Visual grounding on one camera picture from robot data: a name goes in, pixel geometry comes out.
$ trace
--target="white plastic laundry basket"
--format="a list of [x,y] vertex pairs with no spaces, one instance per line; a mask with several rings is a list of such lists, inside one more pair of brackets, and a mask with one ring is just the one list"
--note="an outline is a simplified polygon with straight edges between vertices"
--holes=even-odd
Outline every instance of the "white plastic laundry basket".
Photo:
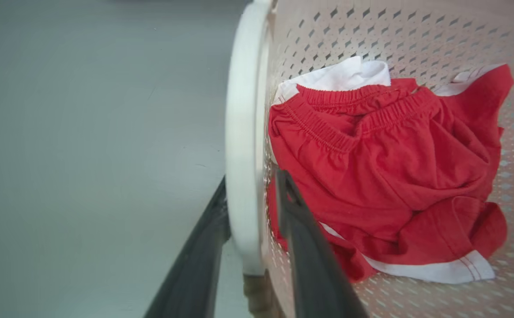
[[[509,63],[514,76],[514,0],[260,0],[235,37],[227,95],[227,199],[247,274],[269,270],[294,317],[291,265],[271,238],[265,187],[272,171],[267,118],[281,81],[350,56],[389,63],[395,78],[430,89],[458,73]],[[378,274],[355,284],[373,317],[514,317],[514,88],[501,108],[503,159],[489,201],[509,225],[491,258],[495,280],[434,284]]]

